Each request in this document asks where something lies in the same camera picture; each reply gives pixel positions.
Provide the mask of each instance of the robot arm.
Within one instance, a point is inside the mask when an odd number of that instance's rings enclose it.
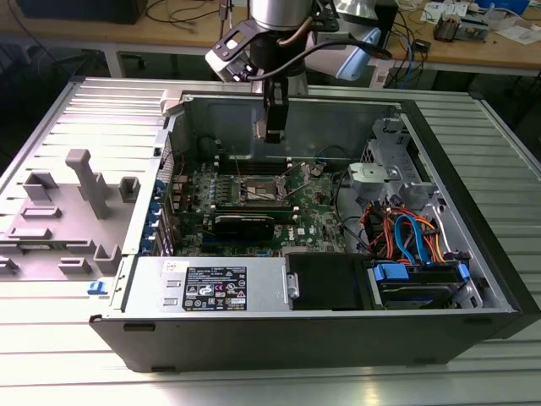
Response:
[[[391,57],[367,42],[343,34],[333,37],[341,30],[333,0],[250,0],[250,13],[252,18],[233,27],[205,59],[224,81],[262,82],[265,117],[256,124],[256,134],[265,142],[281,141],[289,108],[288,81],[304,73],[307,56],[323,48],[350,46],[363,49],[367,58]],[[313,46],[307,49],[309,40]]]

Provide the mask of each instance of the aluminum extrusion table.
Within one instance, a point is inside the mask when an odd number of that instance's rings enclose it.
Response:
[[[0,178],[0,230],[25,198],[31,169],[76,182],[63,165],[87,148],[107,182],[145,172],[163,125],[164,90],[228,85],[86,79],[70,83]],[[502,246],[541,305],[541,167],[485,102],[468,94],[311,87],[326,96],[414,100]],[[516,404],[541,401],[541,324],[487,341],[448,365],[137,374],[88,326],[101,305],[87,282],[0,283],[2,404]]]

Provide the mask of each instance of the blue cable on table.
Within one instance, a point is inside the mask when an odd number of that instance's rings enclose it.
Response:
[[[426,249],[423,245],[423,233],[421,232],[421,227],[419,226],[417,220],[413,218],[413,216],[409,214],[402,214],[400,217],[396,219],[395,222],[395,240],[396,240],[396,247],[407,257],[410,264],[415,264],[415,258],[413,255],[406,249],[404,246],[404,243],[402,242],[402,235],[400,233],[400,226],[404,221],[408,221],[412,224],[413,227],[413,233],[415,235],[415,244],[417,245],[417,252],[419,254],[419,259],[424,264],[429,264],[432,261],[429,258],[429,254],[427,253]]]

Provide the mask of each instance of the green circuit board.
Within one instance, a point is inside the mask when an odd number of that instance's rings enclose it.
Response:
[[[331,205],[332,173],[309,175],[315,163],[305,164],[282,181],[269,175],[219,174],[209,164],[186,172],[182,196],[176,198],[175,213],[182,229],[176,255],[276,257],[293,251],[343,252],[343,235]],[[275,198],[280,184],[284,199]],[[214,219],[231,214],[272,217],[276,220],[272,239],[216,242]]]

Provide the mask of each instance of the power supply label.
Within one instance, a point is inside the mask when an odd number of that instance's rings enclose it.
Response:
[[[245,266],[191,266],[186,271],[186,311],[246,310]]]

